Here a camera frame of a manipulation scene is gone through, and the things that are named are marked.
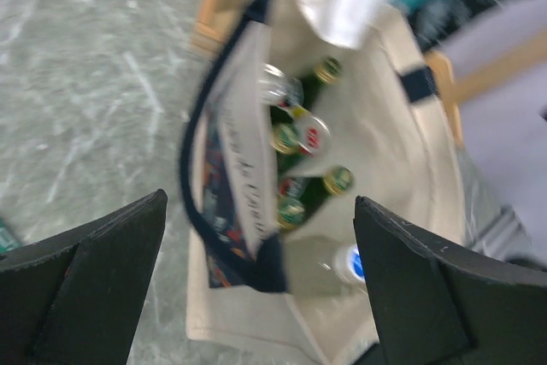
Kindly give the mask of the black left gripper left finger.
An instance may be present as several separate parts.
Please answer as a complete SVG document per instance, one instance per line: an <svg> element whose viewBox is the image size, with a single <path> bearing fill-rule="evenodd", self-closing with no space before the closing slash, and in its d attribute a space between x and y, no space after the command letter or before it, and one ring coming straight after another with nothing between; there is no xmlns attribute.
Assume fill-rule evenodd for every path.
<svg viewBox="0 0 547 365"><path fill-rule="evenodd" d="M158 190L1 256L3 364L124 364L166 225Z"/></svg>

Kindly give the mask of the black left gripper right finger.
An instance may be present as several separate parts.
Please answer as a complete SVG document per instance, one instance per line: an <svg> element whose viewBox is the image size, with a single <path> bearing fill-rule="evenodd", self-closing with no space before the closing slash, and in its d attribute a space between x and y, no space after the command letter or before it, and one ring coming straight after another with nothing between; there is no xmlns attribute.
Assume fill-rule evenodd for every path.
<svg viewBox="0 0 547 365"><path fill-rule="evenodd" d="M360 363L545 363L543 262L481 255L368 197L353 224L379 336Z"/></svg>

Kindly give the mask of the beige canvas tote bag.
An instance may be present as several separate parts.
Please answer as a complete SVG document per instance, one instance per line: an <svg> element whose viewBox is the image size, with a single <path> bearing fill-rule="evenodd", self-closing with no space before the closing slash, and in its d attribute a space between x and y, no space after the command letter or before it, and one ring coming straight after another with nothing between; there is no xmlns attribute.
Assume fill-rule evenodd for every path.
<svg viewBox="0 0 547 365"><path fill-rule="evenodd" d="M341 78L301 120L309 158L298 175L335 165L356 178L350 193L322 207L296 233L276 224L275 162L259 79L265 63L288 74L339 57ZM406 20L388 8L358 50L319 40L294 0L250 0L206 75L179 160L192 224L186 332L299 364L349 364L378 339L368 296L301 297L282 250L313 235L355 239L354 203L370 197L453 242L465 238L465 205L455 146L431 71Z"/></svg>

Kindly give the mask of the clear bottle blue cap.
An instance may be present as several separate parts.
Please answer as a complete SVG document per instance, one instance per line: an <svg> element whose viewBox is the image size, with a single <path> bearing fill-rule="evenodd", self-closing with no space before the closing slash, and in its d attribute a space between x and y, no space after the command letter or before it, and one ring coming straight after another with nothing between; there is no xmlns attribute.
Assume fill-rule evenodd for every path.
<svg viewBox="0 0 547 365"><path fill-rule="evenodd" d="M339 248L334 254L332 266L335 274L345 284L363 286L366 283L356 244L347 244Z"/></svg>

